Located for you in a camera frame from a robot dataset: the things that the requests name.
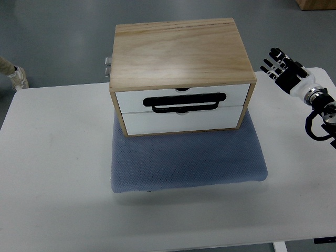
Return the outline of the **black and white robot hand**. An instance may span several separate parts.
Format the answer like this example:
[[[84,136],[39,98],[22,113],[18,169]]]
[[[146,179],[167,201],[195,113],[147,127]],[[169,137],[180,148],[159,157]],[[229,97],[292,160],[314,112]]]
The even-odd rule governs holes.
[[[279,48],[272,48],[269,56],[273,61],[264,59],[266,66],[260,69],[285,93],[304,100],[310,91],[322,88],[307,68]]]

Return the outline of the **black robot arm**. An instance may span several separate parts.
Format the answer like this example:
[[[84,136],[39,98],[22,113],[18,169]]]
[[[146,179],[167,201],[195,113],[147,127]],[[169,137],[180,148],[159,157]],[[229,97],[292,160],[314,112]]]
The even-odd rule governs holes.
[[[306,134],[315,141],[326,141],[333,138],[330,144],[335,148],[335,100],[328,94],[327,88],[315,87],[309,90],[305,103],[312,107],[312,112],[305,122]],[[312,123],[317,115],[322,118],[321,127],[327,133],[325,136],[316,136],[312,132]]]

